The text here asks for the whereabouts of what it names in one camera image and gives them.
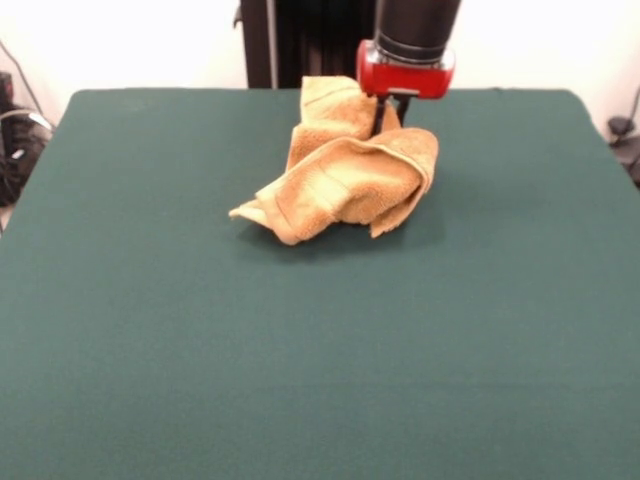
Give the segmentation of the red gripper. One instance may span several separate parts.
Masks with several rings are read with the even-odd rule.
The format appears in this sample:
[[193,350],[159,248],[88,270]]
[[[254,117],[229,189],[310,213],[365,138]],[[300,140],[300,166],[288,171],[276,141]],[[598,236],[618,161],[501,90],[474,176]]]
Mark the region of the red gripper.
[[451,49],[446,49],[435,63],[406,64],[385,55],[373,40],[362,40],[356,55],[356,78],[364,93],[377,96],[371,136],[382,130],[386,96],[398,95],[396,113],[403,127],[411,97],[442,98],[449,90],[454,69],[455,54]]

